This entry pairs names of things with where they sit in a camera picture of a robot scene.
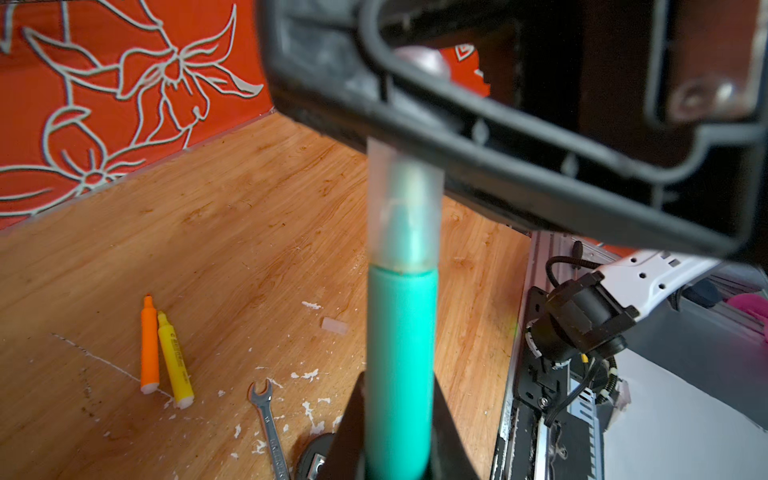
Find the black cable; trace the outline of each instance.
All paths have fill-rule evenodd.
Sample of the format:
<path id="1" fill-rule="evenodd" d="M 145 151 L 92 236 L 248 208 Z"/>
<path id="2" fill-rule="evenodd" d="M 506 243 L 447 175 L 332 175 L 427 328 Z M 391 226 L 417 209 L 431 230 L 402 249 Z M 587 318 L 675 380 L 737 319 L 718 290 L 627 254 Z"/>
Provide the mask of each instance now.
<path id="1" fill-rule="evenodd" d="M 608 401 L 608 398 L 611 397 L 611 394 L 616 389 L 616 385 L 619 382 L 619 377 L 615 373 L 611 373 L 610 369 L 618 369 L 618 365 L 616 364 L 616 359 L 614 357 L 608 357 L 608 381 L 605 384 L 605 391 L 608 392 L 607 396 L 598 394 L 598 399 L 595 400 L 595 403 L 597 405 L 606 403 Z"/>
<path id="2" fill-rule="evenodd" d="M 584 389 L 587 388 L 587 386 L 594 380 L 594 376 L 598 373 L 598 368 L 600 368 L 600 365 L 602 364 L 602 361 L 600 360 L 594 360 L 592 362 L 592 366 L 589 367 L 589 371 L 587 371 L 587 375 L 584 376 L 584 379 L 581 380 L 581 383 L 578 384 L 578 387 L 576 389 L 569 393 L 565 399 L 558 403 L 556 406 L 552 407 L 547 411 L 547 416 L 544 417 L 544 425 L 546 425 L 548 428 L 552 426 L 552 422 L 554 422 L 554 419 L 557 418 L 558 415 L 560 415 L 560 412 L 565 409 L 565 407 L 569 406 L 574 400 L 576 400 L 576 397 L 581 395 L 581 393 L 584 391 Z"/>
<path id="3" fill-rule="evenodd" d="M 560 286 L 560 282 L 558 282 L 558 279 L 556 279 L 554 277 L 554 273 L 552 273 L 552 265 L 556 263 L 568 263 L 570 265 L 582 266 L 584 268 L 588 268 L 591 270 L 594 270 L 598 268 L 600 265 L 602 265 L 602 263 L 591 262 L 589 260 L 583 260 L 581 258 L 552 257 L 551 259 L 547 260 L 547 263 L 544 265 L 544 270 L 547 272 L 547 278 L 549 279 L 549 283 L 551 283 L 553 287 Z"/>

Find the highlighter body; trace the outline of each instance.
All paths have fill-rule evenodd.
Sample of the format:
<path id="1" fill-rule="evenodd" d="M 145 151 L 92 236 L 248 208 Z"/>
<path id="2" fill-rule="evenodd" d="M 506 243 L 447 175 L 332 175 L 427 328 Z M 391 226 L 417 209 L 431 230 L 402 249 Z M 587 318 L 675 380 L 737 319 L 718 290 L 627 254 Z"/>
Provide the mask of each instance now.
<path id="1" fill-rule="evenodd" d="M 168 368 L 170 386 L 174 390 L 176 408 L 185 409 L 192 405 L 194 393 L 192 392 L 190 377 L 187 374 L 187 367 L 184 365 L 184 357 L 181 355 L 181 346 L 176 337 L 176 330 L 168 322 L 168 318 L 163 312 L 157 312 L 157 323 L 160 325 L 157 329 L 157 336 L 160 337 L 160 346 L 163 348 L 163 358 L 165 358 L 165 366 Z"/>
<path id="2" fill-rule="evenodd" d="M 152 297 L 147 295 L 141 310 L 141 391 L 145 395 L 160 385 L 157 354 L 157 310 L 152 305 Z"/>

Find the wooden surface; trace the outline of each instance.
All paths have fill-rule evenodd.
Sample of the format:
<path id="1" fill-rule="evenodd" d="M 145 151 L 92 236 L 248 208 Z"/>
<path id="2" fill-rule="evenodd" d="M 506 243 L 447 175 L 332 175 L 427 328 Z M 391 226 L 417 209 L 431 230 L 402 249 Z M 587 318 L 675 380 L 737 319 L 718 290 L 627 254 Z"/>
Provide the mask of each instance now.
<path id="1" fill-rule="evenodd" d="M 0 476 L 273 478 L 246 397 L 267 377 L 294 465 L 365 369 L 365 193 L 364 156 L 273 114 L 0 233 Z M 487 478 L 529 241 L 447 199 L 442 229 L 436 372 Z M 131 378 L 147 292 L 189 409 Z"/>

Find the wrench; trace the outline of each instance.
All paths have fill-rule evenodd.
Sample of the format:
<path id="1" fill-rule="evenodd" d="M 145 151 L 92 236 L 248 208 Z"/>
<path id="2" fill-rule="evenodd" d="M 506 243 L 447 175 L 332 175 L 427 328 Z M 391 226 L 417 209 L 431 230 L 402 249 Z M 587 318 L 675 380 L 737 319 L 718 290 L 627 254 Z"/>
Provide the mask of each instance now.
<path id="1" fill-rule="evenodd" d="M 266 430 L 266 440 L 270 444 L 270 453 L 272 454 L 272 469 L 275 471 L 276 480 L 290 480 L 288 475 L 288 465 L 283 455 L 283 448 L 280 447 L 280 439 L 277 437 L 275 422 L 272 420 L 272 410 L 270 409 L 270 400 L 272 399 L 272 382 L 266 381 L 266 391 L 259 395 L 256 393 L 256 383 L 250 385 L 250 402 L 261 411 L 261 417 L 264 419 L 264 429 Z"/>

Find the wrench jaw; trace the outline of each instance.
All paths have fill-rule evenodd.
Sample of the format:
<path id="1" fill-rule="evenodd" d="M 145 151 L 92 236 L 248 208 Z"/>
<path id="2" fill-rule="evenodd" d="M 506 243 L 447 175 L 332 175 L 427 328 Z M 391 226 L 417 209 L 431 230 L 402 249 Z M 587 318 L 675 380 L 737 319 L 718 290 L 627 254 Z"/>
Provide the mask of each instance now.
<path id="1" fill-rule="evenodd" d="M 253 403 L 257 407 L 263 407 L 268 406 L 270 404 L 270 400 L 272 399 L 272 382 L 267 380 L 266 381 L 266 390 L 264 393 L 257 393 L 256 391 L 256 383 L 250 384 L 250 402 Z"/>

